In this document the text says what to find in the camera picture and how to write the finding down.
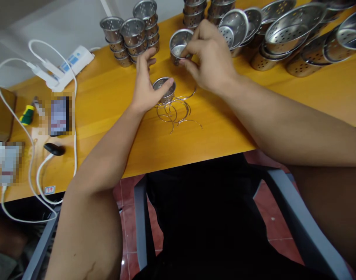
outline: forearm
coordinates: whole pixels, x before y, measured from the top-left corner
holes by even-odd
[[[87,156],[70,183],[89,192],[114,187],[122,178],[144,112],[129,106]]]
[[[286,165],[356,166],[356,128],[244,76],[221,94],[257,145]]]

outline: charging cable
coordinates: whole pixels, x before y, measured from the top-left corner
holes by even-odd
[[[77,83],[77,79],[75,77],[75,73],[70,65],[70,63],[51,45],[49,45],[48,43],[44,42],[44,41],[41,41],[41,40],[36,40],[36,39],[33,39],[33,40],[30,40],[29,42],[29,49],[30,51],[33,53],[33,55],[38,58],[40,61],[44,62],[45,61],[39,56],[37,55],[33,50],[32,50],[32,44],[34,42],[38,42],[38,43],[41,43],[41,44],[44,44],[48,47],[50,47],[51,49],[53,49],[64,61],[65,63],[68,65],[68,67],[70,68],[70,71],[71,73],[73,74],[73,79],[74,79],[74,83],[75,83],[75,88],[74,88],[74,100],[73,100],[73,131],[74,131],[74,175],[73,177],[75,176],[75,174],[77,173],[77,166],[78,166],[78,161],[77,161],[77,132],[76,132],[76,127],[75,127],[75,99],[77,97],[77,89],[78,89],[78,83]],[[32,68],[33,65],[30,63],[30,62],[27,62],[23,59],[20,59],[20,58],[9,58],[9,59],[6,59],[4,60],[2,63],[0,63],[0,69],[1,67],[3,67],[5,64],[7,64],[8,62],[10,61],[21,61],[23,63],[25,63],[28,67]],[[9,109],[9,111],[12,113],[12,115],[14,116],[14,118],[16,119],[16,121],[20,124],[20,126],[22,127],[22,129],[25,131],[26,135],[28,136],[29,140],[30,140],[30,143],[31,143],[31,147],[32,147],[32,156],[31,156],[31,160],[30,160],[30,165],[29,165],[29,171],[28,171],[28,181],[29,181],[29,186],[30,186],[30,189],[32,191],[32,193],[34,194],[34,196],[44,205],[46,206],[54,215],[53,218],[49,218],[47,220],[41,220],[41,221],[26,221],[26,220],[20,220],[20,219],[17,219],[17,218],[14,218],[8,211],[7,209],[5,208],[5,205],[4,205],[4,200],[5,200],[5,192],[7,190],[7,186],[2,186],[2,197],[1,197],[1,206],[2,206],[2,209],[4,210],[5,214],[12,220],[15,220],[17,222],[24,222],[24,223],[41,223],[41,222],[48,222],[48,221],[51,221],[51,220],[54,220],[57,218],[58,214],[55,210],[52,209],[52,207],[50,207],[46,202],[50,203],[50,204],[60,204],[62,203],[63,200],[59,201],[59,202],[53,202],[53,201],[50,201],[49,199],[47,199],[42,191],[42,188],[40,187],[40,184],[39,184],[39,177],[38,175],[40,174],[40,171],[43,167],[43,165],[48,162],[52,157],[53,155],[50,154],[43,162],[42,164],[40,165],[39,169],[38,169],[38,172],[37,172],[37,187],[38,187],[38,190],[40,192],[40,194],[42,195],[43,199],[40,198],[40,196],[36,193],[34,187],[33,187],[33,184],[32,184],[32,181],[31,181],[31,173],[32,173],[32,167],[33,167],[33,160],[34,160],[34,157],[35,157],[35,146],[34,146],[34,142],[33,142],[33,139],[32,137],[30,136],[29,132],[27,131],[27,129],[24,127],[24,125],[21,123],[21,121],[19,120],[18,116],[14,113],[14,111],[12,110],[12,108],[9,106],[9,104],[7,103],[7,101],[5,100],[2,92],[1,92],[1,89],[0,89],[0,97],[2,99],[2,101],[4,102],[4,104],[7,106],[7,108]]]

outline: white power strip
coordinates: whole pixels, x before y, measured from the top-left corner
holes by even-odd
[[[67,59],[70,64],[71,69],[73,70],[75,76],[83,70],[95,57],[94,54],[90,53],[83,46],[79,46]],[[42,65],[53,73],[53,75],[48,74],[47,72],[40,69],[39,66],[33,65],[31,63],[28,66],[33,70],[33,73],[38,77],[46,81],[47,87],[49,87],[53,92],[62,92],[65,87],[73,79],[73,73],[70,70],[70,67],[63,62],[59,68],[54,66],[47,59],[42,60]]]

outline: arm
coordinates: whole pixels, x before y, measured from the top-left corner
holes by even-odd
[[[188,53],[200,66],[181,63],[224,99],[264,153],[291,167],[318,225],[356,269],[356,128],[236,73],[224,38],[207,21],[182,56]]]
[[[156,50],[137,62],[133,101],[85,159],[65,193],[46,279],[117,279],[122,261],[122,226],[112,189],[120,181],[146,111],[172,85],[158,91],[148,67]]]

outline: white cable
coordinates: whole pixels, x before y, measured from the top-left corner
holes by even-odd
[[[40,61],[43,61],[45,62],[39,55],[37,55],[33,50],[32,50],[32,44],[33,43],[41,43],[41,44],[44,44],[48,47],[50,47],[52,50],[54,50],[64,61],[65,63],[68,65],[68,67],[70,68],[71,70],[71,73],[73,74],[73,79],[74,79],[74,83],[75,83],[75,88],[74,88],[74,101],[73,101],[73,131],[74,131],[74,174],[73,174],[73,177],[76,175],[77,173],[77,167],[78,167],[78,158],[77,158],[77,130],[76,130],[76,127],[75,127],[75,100],[76,100],[76,97],[77,97],[77,89],[78,89],[78,82],[77,82],[77,78],[75,77],[75,73],[70,65],[70,63],[58,52],[58,50],[56,50],[53,46],[51,46],[50,44],[44,42],[44,41],[41,41],[41,40],[37,40],[37,39],[32,39],[29,41],[29,49],[30,51],[33,53],[34,56],[36,56]],[[49,160],[51,159],[50,156],[48,156],[43,162],[42,164],[40,165],[39,169],[38,169],[38,173],[37,173],[37,177],[36,177],[36,180],[37,180],[37,186],[38,186],[38,189],[39,189],[39,192],[40,194],[42,195],[43,199],[50,203],[50,204],[54,204],[54,205],[57,205],[57,204],[61,204],[63,199],[59,202],[53,202],[51,200],[49,200],[48,198],[46,198],[41,186],[40,186],[40,182],[39,182],[39,175],[40,175],[40,170],[41,168],[43,167],[43,165]]]
[[[22,61],[24,62],[25,64],[27,64],[28,62],[23,60],[23,59],[20,59],[20,58],[9,58],[7,60],[4,60],[2,63],[0,63],[0,69],[3,65],[5,65],[6,63],[10,62],[10,61],[13,61],[13,60],[18,60],[18,61]],[[53,210],[48,204],[46,204],[44,202],[44,200],[42,200],[39,195],[35,192],[34,190],[34,187],[33,187],[33,184],[32,184],[32,181],[31,181],[31,171],[32,171],[32,168],[33,168],[33,160],[34,160],[34,156],[35,156],[35,146],[34,146],[34,142],[33,142],[33,139],[31,138],[29,132],[27,131],[27,129],[24,127],[24,125],[21,123],[21,121],[19,120],[19,118],[17,117],[17,115],[14,113],[14,111],[12,110],[12,108],[9,106],[9,104],[7,103],[7,101],[5,100],[1,90],[0,90],[0,98],[3,100],[4,104],[7,106],[7,108],[9,109],[9,111],[12,113],[12,115],[14,116],[14,118],[16,119],[16,121],[20,124],[20,126],[22,127],[22,129],[25,131],[25,133],[27,134],[30,142],[31,142],[31,147],[32,147],[32,155],[31,155],[31,160],[30,160],[30,165],[29,165],[29,174],[28,174],[28,181],[29,181],[29,185],[30,185],[30,189],[31,191],[33,192],[33,194],[36,196],[36,198],[43,204],[45,205],[49,210],[51,210],[51,212],[54,214],[54,217],[53,218],[50,218],[50,219],[47,219],[47,220],[41,220],[41,221],[25,221],[25,220],[19,220],[19,219],[16,219],[14,218],[8,211],[7,209],[5,208],[5,205],[4,205],[4,199],[5,199],[5,192],[7,190],[7,187],[6,186],[3,186],[3,189],[2,189],[2,199],[1,199],[1,205],[2,205],[2,208],[5,212],[5,214],[11,218],[12,220],[15,220],[17,222],[25,222],[25,223],[40,223],[40,222],[48,222],[48,221],[51,221],[51,220],[54,220],[56,219],[57,217],[57,213],[55,210]]]

